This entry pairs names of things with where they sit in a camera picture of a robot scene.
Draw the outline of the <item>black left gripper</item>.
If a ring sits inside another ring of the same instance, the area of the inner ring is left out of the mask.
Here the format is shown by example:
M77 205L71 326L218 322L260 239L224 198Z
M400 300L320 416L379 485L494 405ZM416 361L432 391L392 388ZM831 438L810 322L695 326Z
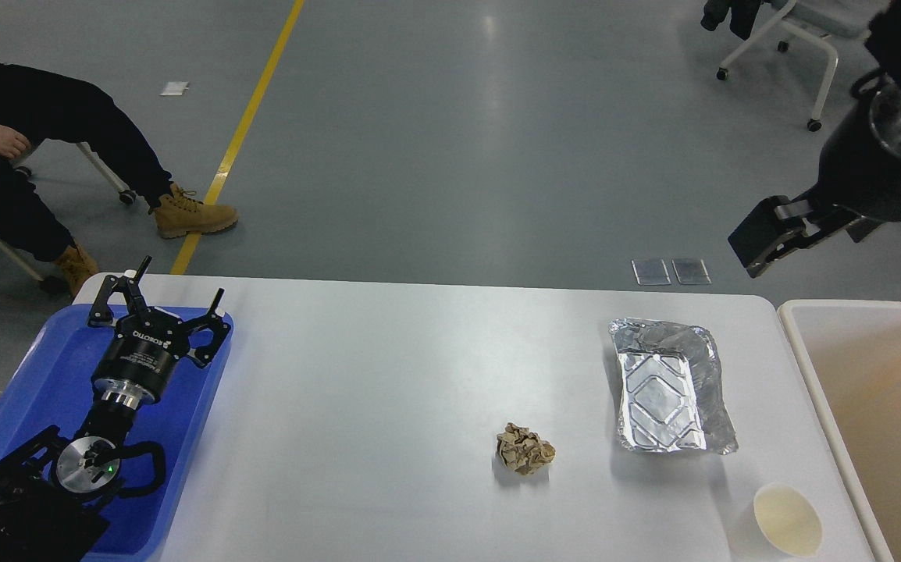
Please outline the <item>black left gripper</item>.
M225 314L219 312L219 288L203 315L183 319L164 309L148 309L141 294L141 279L151 264L144 256L137 269L101 282L87 314L87 326L115 326L114 338L91 374L97 400L116 404L158 404L183 361L207 368L230 334ZM117 318L110 298L122 296L128 315Z

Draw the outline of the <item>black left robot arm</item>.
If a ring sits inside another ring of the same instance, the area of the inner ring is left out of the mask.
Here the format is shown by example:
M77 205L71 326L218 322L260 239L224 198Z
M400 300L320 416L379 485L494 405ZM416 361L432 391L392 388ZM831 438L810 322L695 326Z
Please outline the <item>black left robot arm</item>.
M0 399L0 561L146 561L171 527L230 352L208 308L137 270L55 313Z

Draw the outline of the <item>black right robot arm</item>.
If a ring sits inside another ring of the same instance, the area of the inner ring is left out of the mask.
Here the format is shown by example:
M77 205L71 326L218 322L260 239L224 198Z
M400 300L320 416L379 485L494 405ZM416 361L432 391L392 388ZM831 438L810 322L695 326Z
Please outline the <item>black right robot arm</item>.
M841 231L860 242L901 222L901 1L872 18L866 33L878 68L851 87L855 106L825 142L816 183L793 199L761 200L729 235L750 277Z

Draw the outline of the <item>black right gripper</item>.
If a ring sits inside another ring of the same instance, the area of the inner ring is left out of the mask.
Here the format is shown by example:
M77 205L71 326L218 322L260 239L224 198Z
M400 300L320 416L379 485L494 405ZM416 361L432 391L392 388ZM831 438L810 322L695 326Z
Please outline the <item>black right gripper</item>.
M749 277L839 232L858 243L901 222L901 88L866 74L851 95L854 110L823 146L810 199L767 197L728 236Z

